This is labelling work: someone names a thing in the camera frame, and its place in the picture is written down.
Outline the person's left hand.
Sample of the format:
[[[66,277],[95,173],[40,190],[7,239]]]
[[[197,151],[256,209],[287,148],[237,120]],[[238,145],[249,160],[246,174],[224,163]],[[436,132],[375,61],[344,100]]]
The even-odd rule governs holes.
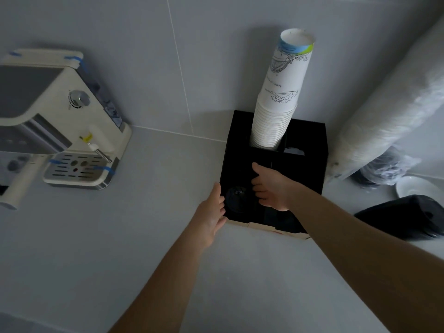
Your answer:
[[[199,204],[186,227],[187,236],[199,250],[203,251],[213,243],[216,233],[226,221],[225,197],[222,196],[222,204],[217,207],[209,203],[208,196]]]

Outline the person's right hand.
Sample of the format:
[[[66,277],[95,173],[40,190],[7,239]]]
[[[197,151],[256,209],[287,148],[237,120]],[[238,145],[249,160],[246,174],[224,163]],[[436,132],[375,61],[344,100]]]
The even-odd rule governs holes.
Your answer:
[[[295,210],[298,193],[302,185],[293,181],[278,171],[271,169],[268,180],[252,180],[253,192],[259,203],[278,211]]]

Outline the person's left forearm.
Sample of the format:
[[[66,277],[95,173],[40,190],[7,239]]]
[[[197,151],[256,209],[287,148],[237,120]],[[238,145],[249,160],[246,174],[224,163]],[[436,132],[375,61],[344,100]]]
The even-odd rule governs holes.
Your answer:
[[[108,333],[179,333],[211,237],[182,234]]]

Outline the person's right forearm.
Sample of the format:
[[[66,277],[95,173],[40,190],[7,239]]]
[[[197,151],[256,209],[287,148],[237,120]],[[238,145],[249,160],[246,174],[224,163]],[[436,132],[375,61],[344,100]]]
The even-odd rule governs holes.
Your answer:
[[[444,333],[444,260],[293,183],[286,206],[391,333]]]

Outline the black cup organizer box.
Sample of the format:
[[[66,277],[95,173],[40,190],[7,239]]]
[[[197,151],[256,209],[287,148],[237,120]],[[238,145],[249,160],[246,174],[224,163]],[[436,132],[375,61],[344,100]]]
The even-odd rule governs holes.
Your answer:
[[[225,197],[232,186],[252,185],[251,180],[256,176],[252,169],[253,162],[274,169],[321,194],[328,162],[325,124],[291,119],[277,150],[270,151],[250,145],[253,115],[252,112],[234,111],[220,176],[222,195]],[[303,150],[305,156],[284,153],[286,147]],[[235,216],[225,208],[228,222],[303,240],[309,238],[290,211],[280,212],[264,207],[256,199],[258,208],[252,213]]]

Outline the stack of white paper cups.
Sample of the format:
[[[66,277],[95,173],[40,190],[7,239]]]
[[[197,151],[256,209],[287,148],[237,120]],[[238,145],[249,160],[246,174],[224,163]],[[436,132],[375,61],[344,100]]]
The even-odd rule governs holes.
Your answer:
[[[303,29],[286,29],[280,34],[257,97],[251,146],[277,149],[297,108],[314,43],[314,37]]]

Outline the metal steam wand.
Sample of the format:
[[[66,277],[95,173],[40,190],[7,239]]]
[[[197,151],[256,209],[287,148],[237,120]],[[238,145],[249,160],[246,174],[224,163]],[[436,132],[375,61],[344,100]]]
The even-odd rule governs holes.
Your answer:
[[[103,153],[103,151],[101,151],[99,149],[99,146],[97,144],[94,144],[94,143],[91,143],[91,142],[86,142],[86,144],[88,145],[88,147],[90,148],[91,151],[93,151],[96,154],[98,154],[100,157],[105,159],[108,163],[112,163],[111,158],[109,158],[105,153]]]

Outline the bagged stack of black lids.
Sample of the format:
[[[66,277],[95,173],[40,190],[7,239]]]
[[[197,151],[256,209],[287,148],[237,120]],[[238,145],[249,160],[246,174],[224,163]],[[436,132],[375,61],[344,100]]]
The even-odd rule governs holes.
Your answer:
[[[409,156],[398,145],[392,145],[382,155],[350,177],[352,181],[366,189],[375,189],[381,185],[395,185],[421,161],[420,158]]]

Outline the plastic-wrapped sleeve of white cups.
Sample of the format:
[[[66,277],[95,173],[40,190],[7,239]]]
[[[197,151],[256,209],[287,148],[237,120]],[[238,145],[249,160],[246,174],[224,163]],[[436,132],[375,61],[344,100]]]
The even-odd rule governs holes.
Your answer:
[[[408,50],[333,143],[325,181],[343,180],[444,105],[444,14]]]

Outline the metal drip tray grate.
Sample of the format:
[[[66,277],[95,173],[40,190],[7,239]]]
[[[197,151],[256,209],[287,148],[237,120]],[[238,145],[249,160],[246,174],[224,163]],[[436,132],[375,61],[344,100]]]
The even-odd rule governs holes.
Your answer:
[[[93,182],[100,179],[102,174],[108,174],[108,171],[94,170],[92,167],[109,167],[111,164],[96,153],[59,153],[52,158],[62,161],[64,164],[48,163],[43,173],[43,178],[47,181]]]

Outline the clear water tank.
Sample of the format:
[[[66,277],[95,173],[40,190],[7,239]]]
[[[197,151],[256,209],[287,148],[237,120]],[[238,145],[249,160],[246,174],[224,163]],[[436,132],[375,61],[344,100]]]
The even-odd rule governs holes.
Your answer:
[[[100,85],[100,83],[95,79],[92,73],[86,68],[84,63],[81,62],[76,71],[81,79],[84,81],[88,89],[91,91],[91,93],[103,107],[105,113],[114,122],[114,124],[121,131],[123,131],[123,119],[117,111],[117,108],[115,107],[107,90]]]

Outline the black plastic packet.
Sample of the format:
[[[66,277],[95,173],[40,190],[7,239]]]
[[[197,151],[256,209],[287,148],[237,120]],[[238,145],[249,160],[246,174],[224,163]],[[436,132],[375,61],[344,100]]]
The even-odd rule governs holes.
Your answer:
[[[444,237],[444,207],[425,195],[409,195],[369,207],[354,216],[405,241]]]

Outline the white ceramic plate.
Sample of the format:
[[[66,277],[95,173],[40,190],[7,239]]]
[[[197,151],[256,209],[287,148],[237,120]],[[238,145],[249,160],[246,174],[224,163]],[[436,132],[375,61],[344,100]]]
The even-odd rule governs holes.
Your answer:
[[[395,190],[398,197],[424,195],[444,207],[444,180],[405,175],[397,182]]]

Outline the silver round machine knob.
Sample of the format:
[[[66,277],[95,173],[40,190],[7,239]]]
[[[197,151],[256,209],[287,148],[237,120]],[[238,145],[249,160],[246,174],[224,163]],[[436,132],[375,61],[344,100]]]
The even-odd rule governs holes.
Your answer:
[[[82,90],[72,90],[68,95],[69,103],[72,107],[79,109],[89,106],[91,103],[90,96]]]

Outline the cream espresso machine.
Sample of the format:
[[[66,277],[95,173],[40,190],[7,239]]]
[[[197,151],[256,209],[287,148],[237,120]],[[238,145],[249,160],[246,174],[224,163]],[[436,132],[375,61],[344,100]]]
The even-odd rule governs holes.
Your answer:
[[[93,154],[86,142],[97,144],[116,171],[132,131],[123,122],[121,131],[78,75],[79,62],[64,56],[80,51],[16,49],[0,60],[0,152],[48,155]],[[76,109],[68,100],[72,90],[85,91],[89,106]],[[51,186],[102,190],[114,175],[102,174],[93,182],[43,181]]]

